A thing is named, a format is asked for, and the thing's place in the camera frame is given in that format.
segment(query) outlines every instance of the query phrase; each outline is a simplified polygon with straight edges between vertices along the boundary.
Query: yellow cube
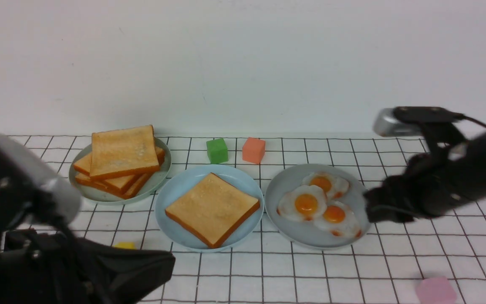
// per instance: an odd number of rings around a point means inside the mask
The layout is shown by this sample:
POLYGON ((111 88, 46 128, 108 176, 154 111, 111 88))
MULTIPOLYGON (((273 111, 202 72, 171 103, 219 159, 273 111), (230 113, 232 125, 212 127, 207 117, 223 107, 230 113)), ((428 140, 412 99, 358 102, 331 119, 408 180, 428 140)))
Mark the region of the yellow cube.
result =
POLYGON ((135 250, 135 244, 133 242, 119 242, 114 247, 121 248, 123 250, 135 250))

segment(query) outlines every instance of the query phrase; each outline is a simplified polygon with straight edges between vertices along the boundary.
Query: foam block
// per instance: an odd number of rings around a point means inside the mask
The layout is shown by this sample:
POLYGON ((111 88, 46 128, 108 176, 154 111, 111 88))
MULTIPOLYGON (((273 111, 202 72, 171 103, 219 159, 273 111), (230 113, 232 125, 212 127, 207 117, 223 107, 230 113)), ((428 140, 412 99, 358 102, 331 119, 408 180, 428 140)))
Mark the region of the foam block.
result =
POLYGON ((243 145, 243 161, 259 164, 266 153, 266 142, 249 137, 243 145))
POLYGON ((119 242, 114 247, 124 250, 135 250, 135 244, 133 242, 119 242))
POLYGON ((224 163, 228 161, 228 147, 224 138, 206 142, 208 145, 208 158, 211 163, 224 163))
POLYGON ((454 304, 457 293, 446 277, 424 279, 415 293, 421 304, 454 304))

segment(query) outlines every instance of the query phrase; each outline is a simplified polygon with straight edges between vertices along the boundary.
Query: toast slice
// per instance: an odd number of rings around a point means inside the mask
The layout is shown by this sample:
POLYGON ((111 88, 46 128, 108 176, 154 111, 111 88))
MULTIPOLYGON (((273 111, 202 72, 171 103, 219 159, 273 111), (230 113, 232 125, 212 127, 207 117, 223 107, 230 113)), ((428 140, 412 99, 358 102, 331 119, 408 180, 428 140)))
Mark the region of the toast slice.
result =
POLYGON ((92 181, 159 170, 152 125, 93 133, 91 144, 92 181))
MULTIPOLYGON (((155 146, 155 153, 157 155, 159 165, 162 166, 162 164, 164 163, 164 156, 166 155, 166 152, 162 150, 162 148, 155 146)), ((89 153, 83 158, 77 160, 73 164, 73 167, 76 170, 76 172, 82 173, 89 177, 89 171, 91 170, 91 158, 92 158, 92 154, 89 153)), ((104 184, 112 192, 125 193, 140 178, 140 176, 141 174, 128 175, 128 176, 117 177, 115 179, 105 179, 98 182, 104 184)))
POLYGON ((112 195, 115 195, 118 198, 128 200, 129 198, 135 197, 138 194, 138 192, 140 192, 143 185, 145 185, 145 183, 149 180, 149 178, 152 175, 153 175, 153 173, 145 173, 145 174, 139 175, 137 181, 135 181, 135 183, 133 183, 129 187, 129 189, 124 193, 120 193, 118 191, 113 191, 111 188, 106 186, 104 183, 92 181, 89 178, 89 176, 87 176, 83 173, 78 173, 76 175, 76 182, 79 183, 80 185, 86 185, 88 187, 92 187, 92 188, 104 191, 106 193, 110 193, 112 195))
POLYGON ((209 173, 165 210, 209 248, 218 248, 260 208, 260 200, 209 173))

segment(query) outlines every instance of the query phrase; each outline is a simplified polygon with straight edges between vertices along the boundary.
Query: light blue plate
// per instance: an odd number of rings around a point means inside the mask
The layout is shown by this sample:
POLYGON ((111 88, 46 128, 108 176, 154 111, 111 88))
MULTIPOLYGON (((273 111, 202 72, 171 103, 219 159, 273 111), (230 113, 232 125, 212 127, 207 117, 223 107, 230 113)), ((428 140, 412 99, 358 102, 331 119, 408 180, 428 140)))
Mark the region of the light blue plate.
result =
POLYGON ((173 242, 187 247, 196 252, 219 252, 227 248, 236 246, 243 242, 260 223, 264 214, 264 195, 258 183, 247 173, 234 167, 222 164, 209 164, 183 171, 170 179, 160 190, 155 205, 155 217, 160 230, 166 234, 173 242), (235 188, 254 196, 260 200, 260 208, 254 212, 234 233, 222 244, 221 247, 210 249, 192 233, 185 230, 178 223, 166 216, 166 207, 170 206, 178 198, 183 196, 200 182, 209 173, 214 173, 224 181, 233 185, 235 188))

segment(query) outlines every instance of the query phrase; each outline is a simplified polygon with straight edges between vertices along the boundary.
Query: egg white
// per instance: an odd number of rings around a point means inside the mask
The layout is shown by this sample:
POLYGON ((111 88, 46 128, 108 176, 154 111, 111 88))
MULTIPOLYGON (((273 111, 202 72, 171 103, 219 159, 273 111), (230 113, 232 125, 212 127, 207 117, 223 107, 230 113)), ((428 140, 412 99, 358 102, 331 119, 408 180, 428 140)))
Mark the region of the egg white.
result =
POLYGON ((317 185, 301 185, 295 190, 286 193, 280 199, 277 207, 278 215, 284 217, 287 220, 295 221, 295 222, 303 222, 309 220, 307 215, 299 213, 295 208, 295 199, 302 195, 302 194, 310 194, 314 196, 318 202, 318 209, 314 214, 310 215, 311 220, 317 219, 322 217, 324 212, 327 209, 326 205, 326 195, 322 188, 318 187, 317 185))
POLYGON ((331 183, 331 189, 328 192, 326 192, 326 197, 328 200, 343 197, 350 188, 350 183, 346 179, 343 179, 340 176, 333 176, 327 172, 311 173, 310 175, 306 176, 303 179, 301 184, 310 185, 311 181, 315 177, 324 177, 328 179, 328 181, 331 183))
POLYGON ((328 206, 338 206, 345 212, 346 217, 340 223, 331 223, 323 216, 320 216, 314 220, 315 227, 322 231, 330 232, 335 236, 347 238, 361 236, 361 226, 359 225, 359 221, 357 221, 354 212, 349 206, 339 201, 330 201, 328 202, 328 206))

